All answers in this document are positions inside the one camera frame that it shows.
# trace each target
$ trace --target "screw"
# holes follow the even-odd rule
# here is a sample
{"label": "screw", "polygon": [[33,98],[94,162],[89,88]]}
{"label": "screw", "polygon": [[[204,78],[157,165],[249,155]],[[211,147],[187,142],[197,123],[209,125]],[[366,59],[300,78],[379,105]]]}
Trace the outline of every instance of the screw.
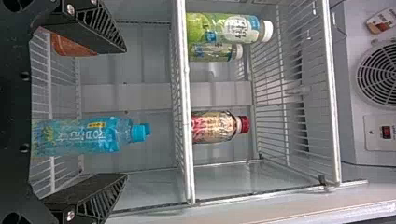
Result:
{"label": "screw", "polygon": [[76,14],[76,10],[74,9],[74,7],[72,5],[68,4],[67,5],[67,13],[74,16]]}
{"label": "screw", "polygon": [[30,74],[28,72],[21,72],[20,77],[23,81],[30,81]]}
{"label": "screw", "polygon": [[378,44],[378,42],[379,42],[378,39],[374,39],[374,40],[371,41],[371,44],[372,45],[376,45],[376,44]]}
{"label": "screw", "polygon": [[68,212],[67,213],[67,218],[66,218],[66,220],[67,221],[71,221],[71,220],[73,220],[73,218],[75,217],[75,212],[74,211],[70,211],[70,212]]}
{"label": "screw", "polygon": [[25,144],[20,146],[20,152],[21,153],[27,153],[27,152],[29,152],[29,149],[30,149],[30,146],[27,143],[25,143]]}

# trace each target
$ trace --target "black bracket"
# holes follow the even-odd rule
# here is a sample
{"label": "black bracket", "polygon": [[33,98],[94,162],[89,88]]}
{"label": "black bracket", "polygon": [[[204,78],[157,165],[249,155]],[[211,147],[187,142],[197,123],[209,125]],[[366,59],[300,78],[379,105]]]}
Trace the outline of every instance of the black bracket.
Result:
{"label": "black bracket", "polygon": [[57,223],[28,182],[32,130],[29,41],[59,1],[0,1],[0,221],[18,218]]}

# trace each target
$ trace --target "metal frame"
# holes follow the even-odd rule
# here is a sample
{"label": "metal frame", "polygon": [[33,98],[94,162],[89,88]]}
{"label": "metal frame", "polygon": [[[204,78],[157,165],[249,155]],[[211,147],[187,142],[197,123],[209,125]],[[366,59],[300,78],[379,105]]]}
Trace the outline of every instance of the metal frame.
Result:
{"label": "metal frame", "polygon": [[[347,189],[347,188],[355,188],[362,185],[367,185],[367,180],[352,180],[345,183],[342,183],[337,189]],[[196,204],[187,204],[187,203],[168,203],[168,204],[159,204],[147,207],[139,207],[133,209],[124,209],[114,211],[110,218],[117,217],[128,217],[133,215],[141,215],[146,213],[158,213],[165,212],[171,210],[182,210],[193,207],[202,207],[202,206],[211,206],[211,205],[219,205],[219,204],[227,204],[227,203],[242,203],[242,202],[253,202],[256,200],[268,200],[273,199],[280,196],[293,195],[299,193],[322,193],[329,192],[329,190],[333,190],[332,188],[317,184],[313,186],[299,187],[299,188],[290,188],[290,189],[281,189],[281,190],[268,190],[262,192],[255,192],[249,195],[241,194],[234,195],[230,197],[223,198],[214,198],[210,200],[204,200],[201,202],[197,202]]]}
{"label": "metal frame", "polygon": [[189,204],[195,204],[186,6],[184,0],[173,0],[173,3],[174,12],[170,34],[170,63],[176,160],[177,166],[184,175],[186,200]]}
{"label": "metal frame", "polygon": [[257,150],[264,160],[339,186],[329,1],[279,0],[273,16],[272,40],[250,47]]}

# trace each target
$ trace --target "fan grille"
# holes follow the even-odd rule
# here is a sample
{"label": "fan grille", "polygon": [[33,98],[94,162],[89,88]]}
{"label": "fan grille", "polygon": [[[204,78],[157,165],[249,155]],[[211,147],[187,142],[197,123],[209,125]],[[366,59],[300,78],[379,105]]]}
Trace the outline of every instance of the fan grille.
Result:
{"label": "fan grille", "polygon": [[359,65],[360,92],[376,105],[396,108],[396,43],[379,45],[368,52]]}

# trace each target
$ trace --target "white plastic wall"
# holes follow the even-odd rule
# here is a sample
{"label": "white plastic wall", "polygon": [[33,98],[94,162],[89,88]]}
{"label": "white plastic wall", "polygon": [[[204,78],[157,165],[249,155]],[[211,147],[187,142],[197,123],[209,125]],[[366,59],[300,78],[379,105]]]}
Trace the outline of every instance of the white plastic wall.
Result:
{"label": "white plastic wall", "polygon": [[[340,135],[342,144],[342,160],[357,164],[368,164],[368,165],[396,165],[396,153],[395,152],[373,152],[365,149],[364,145],[364,126],[363,116],[374,115],[374,114],[394,114],[392,110],[383,110],[375,108],[371,105],[366,104],[354,90],[352,82],[356,73],[358,62],[363,56],[364,52],[372,47],[371,42],[374,39],[378,41],[387,40],[396,36],[396,29],[390,29],[381,35],[372,35],[365,26],[365,22],[374,16],[380,10],[387,7],[395,7],[396,2],[394,0],[348,0],[344,3],[345,11],[345,23],[346,23],[346,47],[347,47],[347,63],[348,70],[338,72],[337,78],[340,84],[339,89],[339,110],[340,115],[348,113],[347,107],[347,78],[349,78],[349,86],[352,104],[352,115],[353,115],[353,133],[350,131],[351,123],[343,122],[346,119],[340,119]],[[340,67],[342,59],[337,59],[335,67]],[[350,139],[354,139],[354,146],[351,144]]]}

